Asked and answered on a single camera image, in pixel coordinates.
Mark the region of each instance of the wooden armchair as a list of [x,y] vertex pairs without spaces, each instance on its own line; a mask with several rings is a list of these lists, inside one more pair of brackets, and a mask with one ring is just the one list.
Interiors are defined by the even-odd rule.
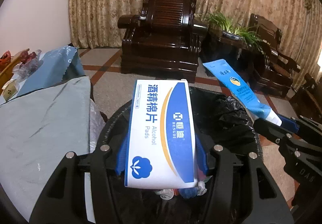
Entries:
[[123,15],[121,72],[194,82],[207,25],[194,19],[197,0],[143,0],[140,15]]
[[260,44],[264,54],[254,57],[250,86],[253,90],[268,90],[284,98],[293,83],[292,71],[300,72],[301,68],[292,58],[279,52],[282,31],[271,21],[252,13],[249,26],[267,42]]
[[290,99],[297,116],[304,116],[322,123],[322,79],[316,83],[308,73],[304,76],[306,83]]

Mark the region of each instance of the red plastic bag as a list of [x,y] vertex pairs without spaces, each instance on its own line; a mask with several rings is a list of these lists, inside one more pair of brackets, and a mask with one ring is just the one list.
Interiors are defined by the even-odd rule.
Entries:
[[6,68],[9,63],[11,62],[11,53],[9,51],[6,51],[2,57],[0,58],[0,72]]
[[28,78],[29,75],[31,75],[41,66],[41,61],[39,60],[40,53],[41,50],[36,50],[36,52],[33,51],[31,54],[25,54],[25,52],[21,53],[20,60],[22,62],[18,63],[12,69],[12,73],[19,75],[19,78],[17,79],[18,82]]

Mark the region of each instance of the chinese characters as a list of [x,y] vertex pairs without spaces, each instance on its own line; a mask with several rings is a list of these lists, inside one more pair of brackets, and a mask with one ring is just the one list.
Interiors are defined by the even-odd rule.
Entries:
[[172,136],[173,138],[184,138],[184,125],[181,121],[183,119],[183,115],[180,112],[175,112],[173,114],[173,119],[176,121],[172,122]]
[[221,71],[221,72],[220,72],[220,74],[221,74],[221,75],[226,75],[226,74],[228,74],[228,73],[230,73],[230,70],[225,70],[225,71]]
[[148,85],[148,97],[147,97],[147,115],[149,116],[146,121],[152,121],[153,123],[157,121],[157,114],[155,113],[157,108],[158,101],[158,85]]

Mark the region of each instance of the white tube cap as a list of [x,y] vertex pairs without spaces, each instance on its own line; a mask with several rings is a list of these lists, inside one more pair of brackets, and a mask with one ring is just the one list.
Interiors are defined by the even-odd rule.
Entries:
[[271,123],[274,123],[277,126],[281,126],[282,125],[281,119],[277,116],[277,114],[273,110],[270,110],[270,113],[265,118],[265,120],[267,120],[267,121],[269,121]]

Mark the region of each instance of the floor tile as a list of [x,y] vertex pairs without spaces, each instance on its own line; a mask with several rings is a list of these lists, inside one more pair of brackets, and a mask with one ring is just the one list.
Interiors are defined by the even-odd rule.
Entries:
[[209,84],[203,84],[203,83],[189,83],[189,86],[210,90],[210,91],[216,91],[216,92],[222,92],[220,86],[215,85],[209,85]]
[[213,78],[210,79],[210,78],[196,77],[195,82],[201,83],[201,84],[220,86],[219,81],[217,79],[213,79]]
[[202,78],[208,78],[208,79],[213,79],[213,80],[217,80],[216,77],[210,77],[208,75],[206,75],[206,68],[202,65],[202,61],[200,58],[198,58],[198,68],[197,68],[197,77],[202,77]]
[[291,209],[292,208],[292,200],[293,200],[294,198],[290,198],[288,201],[287,201],[287,205],[288,205],[288,207]]
[[83,65],[104,65],[119,49],[91,49],[80,59]]
[[269,106],[265,96],[263,94],[258,94],[258,93],[255,93],[257,99],[259,99],[259,101],[262,103],[262,104],[266,104]]
[[290,99],[295,95],[295,91],[293,89],[289,89],[289,92],[287,93],[287,97],[289,97]]
[[268,140],[267,138],[265,138],[263,135],[260,135],[260,145],[262,147],[264,146],[268,146],[268,145],[275,145],[275,143],[271,142],[270,140]]
[[285,200],[288,201],[295,193],[294,179],[284,172],[285,160],[279,153],[278,148],[278,145],[263,147],[264,164],[280,188]]
[[121,57],[118,57],[117,60],[113,62],[111,67],[121,67]]
[[89,78],[92,78],[92,76],[96,73],[96,71],[89,71],[89,70],[84,70],[85,75],[88,76]]
[[225,94],[227,96],[232,96],[233,95],[230,89],[228,89],[228,88],[226,88],[224,86],[222,86],[221,89],[222,89],[223,94]]
[[105,72],[94,85],[94,99],[100,111],[110,118],[118,108],[131,100],[137,79],[154,78],[136,74]]
[[297,118],[297,115],[295,111],[293,110],[291,104],[287,100],[282,100],[274,97],[270,97],[272,103],[277,109],[277,112],[281,115],[284,115],[288,118],[295,117]]
[[86,49],[78,49],[78,55],[81,55]]

